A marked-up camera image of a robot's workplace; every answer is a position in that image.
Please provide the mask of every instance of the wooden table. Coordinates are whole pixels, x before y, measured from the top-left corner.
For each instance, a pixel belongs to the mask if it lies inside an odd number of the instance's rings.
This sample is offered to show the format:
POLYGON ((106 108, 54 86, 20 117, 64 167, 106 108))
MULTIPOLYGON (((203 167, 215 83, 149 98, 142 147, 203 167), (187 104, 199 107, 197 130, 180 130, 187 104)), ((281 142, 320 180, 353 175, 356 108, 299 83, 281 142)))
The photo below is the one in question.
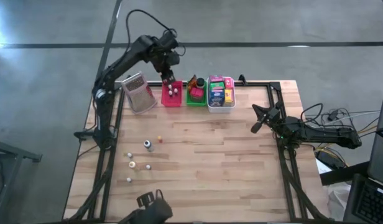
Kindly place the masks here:
MULTIPOLYGON (((280 83, 287 114, 299 117, 303 109, 296 81, 280 83)), ((187 107, 185 100, 182 107, 166 108, 160 104, 161 89, 152 91, 157 106, 144 114, 134 115, 124 104, 106 221, 124 218, 138 207, 138 196, 156 189, 172 207, 168 222, 289 221, 272 132, 267 126, 257 134, 250 132, 257 119, 251 105, 269 107, 266 88, 237 87, 236 108, 230 114, 187 107), (143 146, 146 139, 154 152, 143 146), (128 152, 136 169, 128 167, 128 152)), ((86 127, 93 124, 94 116, 91 107, 86 127)), ((80 153, 94 145, 93 140, 83 142, 80 153)), ((64 218, 73 215, 91 192, 97 160, 97 149, 78 159, 64 218)), ((297 162, 304 191, 327 215, 328 197, 312 148, 297 149, 297 162)), ((293 199, 299 214, 295 193, 293 199)), ((100 210, 99 199, 96 209, 100 210)))

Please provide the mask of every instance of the keyboard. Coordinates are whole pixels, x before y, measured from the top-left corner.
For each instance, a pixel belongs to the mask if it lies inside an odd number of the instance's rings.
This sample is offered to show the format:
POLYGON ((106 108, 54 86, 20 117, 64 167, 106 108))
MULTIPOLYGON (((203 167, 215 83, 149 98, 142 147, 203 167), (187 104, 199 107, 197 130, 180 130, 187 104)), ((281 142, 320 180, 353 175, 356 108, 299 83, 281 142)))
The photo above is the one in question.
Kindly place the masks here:
POLYGON ((354 214, 368 223, 383 224, 383 186, 365 181, 354 214))

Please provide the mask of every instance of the concrete floor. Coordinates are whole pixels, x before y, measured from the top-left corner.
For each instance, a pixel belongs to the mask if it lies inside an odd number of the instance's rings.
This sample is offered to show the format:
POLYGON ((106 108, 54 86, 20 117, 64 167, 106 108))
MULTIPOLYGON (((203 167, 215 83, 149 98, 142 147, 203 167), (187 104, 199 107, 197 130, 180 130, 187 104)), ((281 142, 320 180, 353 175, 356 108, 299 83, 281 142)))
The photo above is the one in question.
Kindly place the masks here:
MULTIPOLYGON (((0 44, 105 43, 115 3, 0 0, 0 44)), ((114 43, 126 42, 125 17, 136 8, 176 28, 182 42, 383 41, 381 0, 123 0, 114 43)), ((162 33, 142 14, 131 16, 130 29, 132 39, 162 33)), ((61 219, 78 151, 73 132, 84 125, 102 52, 0 49, 0 140, 44 155, 40 164, 22 165, 5 223, 61 219)), ((122 52, 111 49, 108 63, 122 52)), ((139 70, 158 79, 145 63, 127 74, 139 70)), ((183 79, 194 73, 295 79, 305 108, 322 102, 325 110, 379 110, 383 98, 383 46, 189 48, 173 70, 183 79)), ((356 150, 338 149, 348 163, 369 159, 373 136, 362 140, 356 150)))

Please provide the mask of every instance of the clear plastic bin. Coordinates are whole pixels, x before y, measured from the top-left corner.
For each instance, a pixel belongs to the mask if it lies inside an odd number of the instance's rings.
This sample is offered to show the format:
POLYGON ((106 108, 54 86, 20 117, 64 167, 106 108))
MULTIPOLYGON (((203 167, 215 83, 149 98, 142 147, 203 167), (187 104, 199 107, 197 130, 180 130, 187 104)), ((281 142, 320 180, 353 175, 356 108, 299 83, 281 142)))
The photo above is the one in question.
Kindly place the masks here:
POLYGON ((236 88, 234 86, 234 80, 233 78, 231 78, 232 82, 233 82, 233 98, 234 98, 234 104, 233 106, 216 106, 216 107, 212 107, 210 106, 210 104, 208 103, 209 102, 209 97, 210 97, 210 78, 208 77, 206 79, 206 84, 207 84, 207 88, 206 88, 206 104, 208 106, 208 111, 210 113, 230 113, 233 108, 236 106, 236 88))

